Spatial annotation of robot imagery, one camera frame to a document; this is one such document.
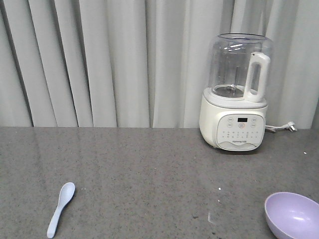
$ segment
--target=plug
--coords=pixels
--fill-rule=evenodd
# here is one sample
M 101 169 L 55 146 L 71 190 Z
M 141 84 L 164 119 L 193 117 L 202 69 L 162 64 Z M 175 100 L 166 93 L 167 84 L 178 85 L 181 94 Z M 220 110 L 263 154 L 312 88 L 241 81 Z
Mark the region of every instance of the plug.
M 290 130 L 291 132 L 297 131 L 297 129 L 295 128 L 295 123 L 294 123 L 293 121 L 288 122 L 287 125 L 288 125 L 289 130 Z

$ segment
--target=blender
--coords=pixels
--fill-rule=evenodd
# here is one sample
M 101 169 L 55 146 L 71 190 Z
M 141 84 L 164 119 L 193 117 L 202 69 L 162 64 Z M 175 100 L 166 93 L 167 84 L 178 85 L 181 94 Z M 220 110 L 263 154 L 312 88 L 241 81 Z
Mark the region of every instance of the blender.
M 261 35 L 217 36 L 199 115 L 200 132 L 213 147 L 248 151 L 261 144 L 272 46 L 272 41 Z

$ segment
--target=white handle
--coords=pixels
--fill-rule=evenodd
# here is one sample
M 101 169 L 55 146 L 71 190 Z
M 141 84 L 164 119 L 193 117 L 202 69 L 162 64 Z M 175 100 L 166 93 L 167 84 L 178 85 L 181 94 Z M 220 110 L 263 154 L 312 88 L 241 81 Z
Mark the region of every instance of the white handle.
M 58 221 L 59 221 L 62 209 L 63 208 L 60 208 L 60 207 L 57 207 L 55 209 L 55 212 L 53 214 L 53 217 L 52 217 L 51 222 L 50 222 L 49 227 L 48 227 L 48 231 L 46 233 L 48 238 L 53 238 L 55 235 L 56 227 L 58 225 Z
M 251 85 L 253 82 L 254 76 L 254 68 L 256 65 L 260 65 L 260 76 L 259 76 L 259 84 L 257 94 L 253 94 L 251 91 Z M 244 99 L 251 102 L 259 102 L 263 99 L 265 94 L 267 76 L 268 76 L 268 68 L 270 65 L 269 56 L 265 55 L 262 52 L 253 52 L 250 56 L 246 86 L 244 91 Z

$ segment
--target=control panel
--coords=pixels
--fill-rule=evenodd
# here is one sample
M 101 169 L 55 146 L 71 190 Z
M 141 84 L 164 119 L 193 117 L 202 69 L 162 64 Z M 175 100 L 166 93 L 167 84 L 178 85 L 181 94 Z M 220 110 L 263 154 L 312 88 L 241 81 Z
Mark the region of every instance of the control panel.
M 260 115 L 226 115 L 218 122 L 217 144 L 230 147 L 258 147 L 263 140 L 264 130 L 265 120 Z

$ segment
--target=brand logo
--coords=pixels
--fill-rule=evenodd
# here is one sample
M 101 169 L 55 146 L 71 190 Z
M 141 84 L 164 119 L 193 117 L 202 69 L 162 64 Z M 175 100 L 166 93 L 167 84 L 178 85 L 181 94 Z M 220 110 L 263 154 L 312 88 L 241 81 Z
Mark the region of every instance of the brand logo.
M 246 140 L 233 140 L 233 143 L 247 143 Z

